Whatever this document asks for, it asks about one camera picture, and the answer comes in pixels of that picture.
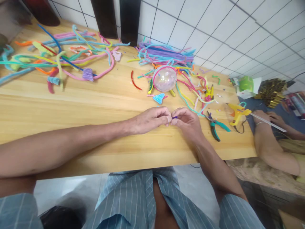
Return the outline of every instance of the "bracelet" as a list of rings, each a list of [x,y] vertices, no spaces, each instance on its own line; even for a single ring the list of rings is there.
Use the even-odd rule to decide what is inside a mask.
[[[260,123],[266,123],[266,122],[259,122],[259,123],[257,123],[256,125],[258,125],[258,124],[260,124]],[[268,124],[268,123],[267,123]]]

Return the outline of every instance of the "bundle of pipe cleaners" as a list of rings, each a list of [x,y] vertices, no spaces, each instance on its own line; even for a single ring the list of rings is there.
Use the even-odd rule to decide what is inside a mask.
[[[101,42],[96,42],[95,33],[90,33],[88,31],[80,32],[77,30],[76,25],[72,26],[73,32],[68,33],[60,33],[51,35],[44,27],[38,24],[38,26],[46,32],[52,39],[44,42],[39,41],[26,41],[26,42],[15,42],[20,46],[30,46],[28,48],[29,51],[34,51],[38,49],[40,51],[40,55],[38,54],[17,54],[11,56],[10,61],[8,57],[14,53],[14,49],[7,45],[7,48],[4,49],[2,53],[2,61],[0,64],[3,64],[6,69],[10,71],[14,71],[7,76],[4,76],[0,79],[0,85],[6,83],[10,80],[15,79],[17,76],[21,76],[33,70],[38,70],[48,77],[46,78],[46,82],[48,84],[48,90],[50,93],[54,93],[53,84],[60,85],[63,89],[63,74],[66,74],[73,79],[81,80],[81,81],[94,81],[107,72],[112,70],[114,66],[113,52],[117,53],[119,46],[127,46],[128,44],[123,44],[121,42],[117,44],[113,44],[106,40],[101,34],[99,37],[101,38]],[[61,45],[86,45],[87,47],[77,46],[71,47],[70,49],[75,52],[74,55],[67,57],[65,56],[65,51],[62,51]],[[52,47],[58,47],[58,53],[55,52]],[[81,55],[86,55],[87,58],[79,59]],[[96,58],[101,58],[103,56],[108,55],[108,63],[109,68],[100,74],[96,75],[92,73],[92,69],[81,68],[82,66],[86,66],[89,62],[95,60]],[[63,67],[64,66],[72,66],[76,70],[84,71],[83,77],[75,76],[69,72],[67,72]],[[45,71],[42,68],[51,68],[49,71]]]
[[[151,75],[153,75],[159,67],[166,65],[171,66],[176,70],[177,75],[183,76],[184,79],[186,79],[186,81],[177,79],[176,88],[179,96],[184,100],[190,110],[195,112],[197,115],[204,117],[203,110],[206,108],[207,104],[214,102],[215,99],[210,96],[211,88],[208,87],[206,77],[201,77],[199,73],[194,73],[193,60],[195,49],[187,51],[188,49],[190,49],[187,48],[177,52],[169,45],[157,45],[151,42],[145,43],[144,41],[139,43],[139,48],[135,47],[138,51],[138,58],[131,59],[128,62],[138,61],[140,65],[152,64],[154,66],[154,70],[151,70],[147,73],[142,73],[141,76],[138,76],[138,79],[142,77],[151,79],[148,86],[147,96],[150,96],[153,88]],[[200,83],[198,85],[195,86],[192,83],[192,76],[200,79]],[[197,96],[195,103],[183,94],[178,85],[178,82],[187,86],[188,89]],[[170,92],[172,96],[175,96],[173,90],[171,90]],[[194,106],[193,109],[190,107],[187,100]],[[202,109],[200,110],[200,112],[196,111],[198,101],[202,103]]]

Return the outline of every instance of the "woman's arm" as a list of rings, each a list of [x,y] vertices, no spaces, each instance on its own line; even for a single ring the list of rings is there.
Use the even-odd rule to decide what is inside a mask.
[[[232,170],[221,160],[213,146],[204,137],[199,117],[187,108],[178,108],[172,112],[172,117],[175,116],[178,116],[178,119],[173,119],[171,124],[182,130],[184,137],[196,151],[201,169],[213,186],[217,201],[220,203],[226,194],[233,194],[247,201]]]
[[[166,107],[129,120],[48,131],[0,145],[0,178],[37,174],[116,138],[144,134],[172,120]]]

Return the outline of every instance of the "hand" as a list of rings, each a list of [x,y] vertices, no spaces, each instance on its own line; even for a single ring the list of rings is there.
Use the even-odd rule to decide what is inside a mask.
[[[184,137],[194,143],[200,143],[204,139],[199,117],[188,108],[178,108],[172,112],[172,117],[178,117],[171,121],[182,130]]]
[[[284,122],[282,117],[277,115],[276,113],[267,112],[267,115],[269,116],[271,122],[274,123],[275,125],[277,125],[279,127],[284,127],[286,125],[286,123]]]
[[[255,114],[257,116],[260,116],[261,118],[263,118],[267,121],[270,121],[269,115],[266,114],[265,112],[263,112],[262,110],[256,110],[256,111],[253,112],[253,114]],[[258,124],[259,122],[262,122],[262,120],[260,120],[258,118],[253,117],[253,119],[254,119],[255,124]]]
[[[162,124],[168,126],[172,117],[167,107],[149,108],[143,113],[128,120],[131,134],[145,134]]]

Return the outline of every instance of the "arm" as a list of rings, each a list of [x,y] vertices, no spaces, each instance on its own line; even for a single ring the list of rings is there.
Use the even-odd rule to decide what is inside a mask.
[[[266,119],[267,121],[273,121],[268,114],[265,114],[263,111],[258,110],[255,111],[254,114]],[[282,149],[282,147],[277,142],[275,136],[273,135],[271,126],[267,123],[262,123],[259,119],[254,119],[254,122],[257,124],[255,127],[254,141],[255,141],[255,149],[257,155],[269,166],[284,171],[286,173],[290,173],[293,175],[300,174],[299,163],[296,158],[291,153],[286,153]],[[280,124],[279,126],[283,129],[287,130],[284,124]]]
[[[294,140],[305,140],[305,134],[293,129],[291,126],[287,125],[281,116],[277,115],[274,112],[267,112],[267,115],[270,117],[270,121],[279,127],[282,127],[287,132],[285,133],[288,137]]]
[[[175,116],[178,116],[178,119],[173,119],[171,124],[182,130],[184,137],[194,148],[201,169],[215,191],[217,201],[220,203],[226,194],[233,194],[247,201],[232,170],[221,160],[213,146],[204,137],[199,117],[187,108],[178,108],[172,112],[172,117]]]
[[[3,180],[1,183],[1,178],[16,178],[57,168],[108,141],[144,134],[162,124],[168,126],[171,120],[166,107],[157,107],[121,122],[48,131],[5,143],[0,145],[0,187],[5,184]]]

